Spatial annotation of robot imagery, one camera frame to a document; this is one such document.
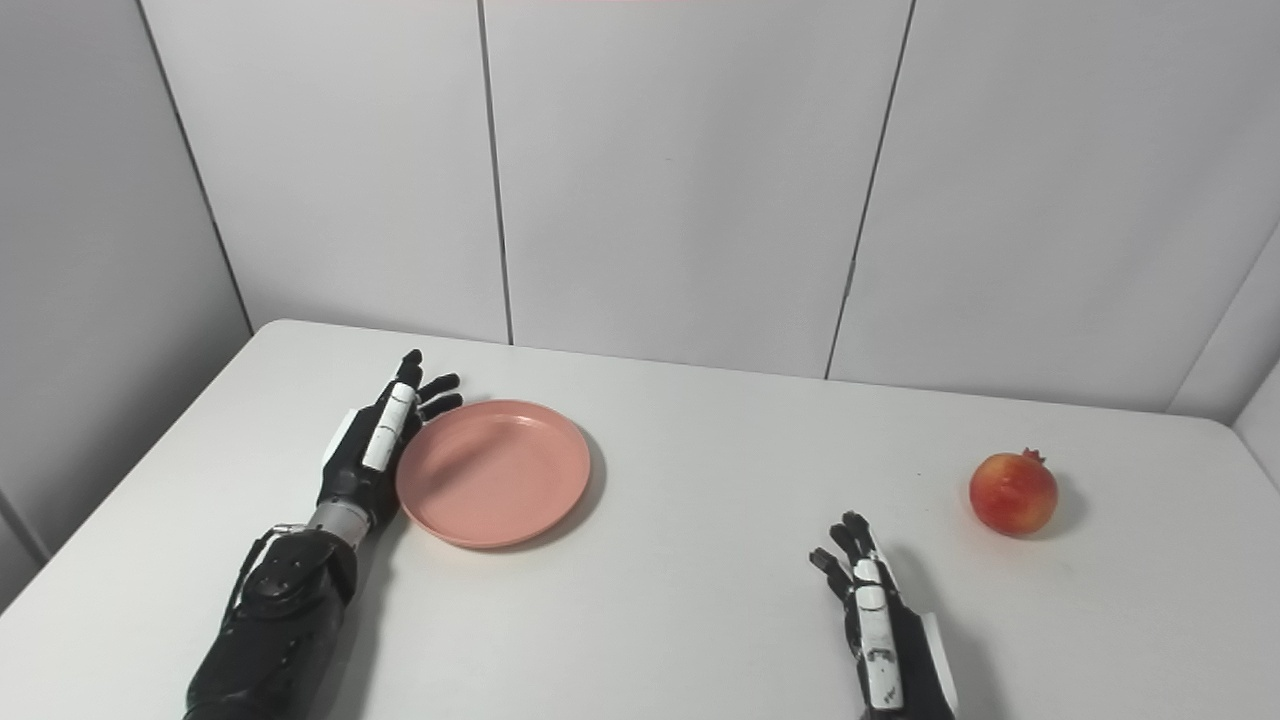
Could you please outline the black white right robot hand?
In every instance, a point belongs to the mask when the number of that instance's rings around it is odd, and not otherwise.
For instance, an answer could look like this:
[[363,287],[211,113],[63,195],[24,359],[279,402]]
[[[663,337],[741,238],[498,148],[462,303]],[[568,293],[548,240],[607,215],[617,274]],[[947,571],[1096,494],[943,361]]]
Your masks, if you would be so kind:
[[957,692],[937,619],[908,606],[869,521],[846,511],[829,537],[845,557],[817,547],[809,561],[842,605],[861,717],[957,717]]

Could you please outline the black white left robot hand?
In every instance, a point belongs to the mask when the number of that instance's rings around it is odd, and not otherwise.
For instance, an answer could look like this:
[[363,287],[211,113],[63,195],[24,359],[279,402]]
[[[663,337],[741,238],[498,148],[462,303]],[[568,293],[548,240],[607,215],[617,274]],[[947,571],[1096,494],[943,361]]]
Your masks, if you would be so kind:
[[460,407],[456,373],[422,383],[422,354],[406,354],[396,375],[369,406],[340,424],[321,468],[311,528],[357,544],[398,511],[396,468],[413,437],[433,419]]

